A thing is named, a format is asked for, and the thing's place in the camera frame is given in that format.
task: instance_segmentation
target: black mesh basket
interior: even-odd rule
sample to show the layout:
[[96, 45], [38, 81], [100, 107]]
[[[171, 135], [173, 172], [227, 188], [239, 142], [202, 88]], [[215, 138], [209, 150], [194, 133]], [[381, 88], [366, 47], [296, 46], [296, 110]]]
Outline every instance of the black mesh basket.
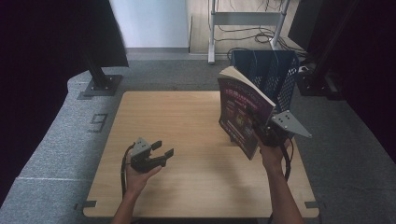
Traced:
[[231, 65], [276, 104], [290, 109], [300, 62], [293, 50], [233, 50]]

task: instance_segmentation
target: gray fabric surface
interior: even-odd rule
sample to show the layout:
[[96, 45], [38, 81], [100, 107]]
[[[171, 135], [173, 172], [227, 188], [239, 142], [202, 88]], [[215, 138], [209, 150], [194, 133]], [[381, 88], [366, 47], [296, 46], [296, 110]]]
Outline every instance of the gray fabric surface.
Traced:
[[[123, 75], [112, 97], [77, 100], [91, 77], [71, 78], [64, 106], [15, 180], [0, 210], [0, 223], [108, 223], [82, 215], [120, 99], [126, 91], [216, 91], [228, 61], [129, 61], [105, 68]], [[291, 112], [313, 134], [296, 137], [320, 216], [307, 223], [395, 223], [396, 167], [346, 102], [302, 97], [294, 91]], [[91, 124], [107, 114], [100, 133]]]

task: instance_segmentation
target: book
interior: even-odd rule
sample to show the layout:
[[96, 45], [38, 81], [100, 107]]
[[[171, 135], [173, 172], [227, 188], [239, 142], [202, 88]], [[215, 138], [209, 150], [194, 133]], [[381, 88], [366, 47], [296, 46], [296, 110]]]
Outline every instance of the book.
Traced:
[[232, 66], [220, 72], [218, 83], [221, 104], [219, 124], [252, 160], [258, 140], [253, 133], [253, 120], [248, 110], [265, 123], [272, 116], [276, 104]]

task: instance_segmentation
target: wooden table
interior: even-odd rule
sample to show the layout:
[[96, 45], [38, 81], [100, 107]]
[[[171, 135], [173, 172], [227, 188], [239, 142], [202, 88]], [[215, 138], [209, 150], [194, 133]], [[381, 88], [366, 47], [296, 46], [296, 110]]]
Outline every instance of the wooden table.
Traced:
[[[175, 156], [149, 180], [134, 217], [269, 217], [261, 157], [249, 161], [230, 142], [219, 114], [218, 91], [125, 92], [87, 199], [96, 204], [84, 208], [85, 216], [114, 216], [121, 202], [121, 158], [141, 136], [150, 143], [163, 140], [152, 157], [170, 148]], [[316, 217], [318, 209], [305, 206], [315, 197], [296, 145], [289, 185], [303, 217]]]

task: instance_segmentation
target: white wall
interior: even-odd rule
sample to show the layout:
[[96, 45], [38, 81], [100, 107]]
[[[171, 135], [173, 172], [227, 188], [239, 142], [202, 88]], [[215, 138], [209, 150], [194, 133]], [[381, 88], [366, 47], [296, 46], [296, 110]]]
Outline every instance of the white wall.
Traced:
[[125, 48], [187, 48], [186, 0], [110, 0]]

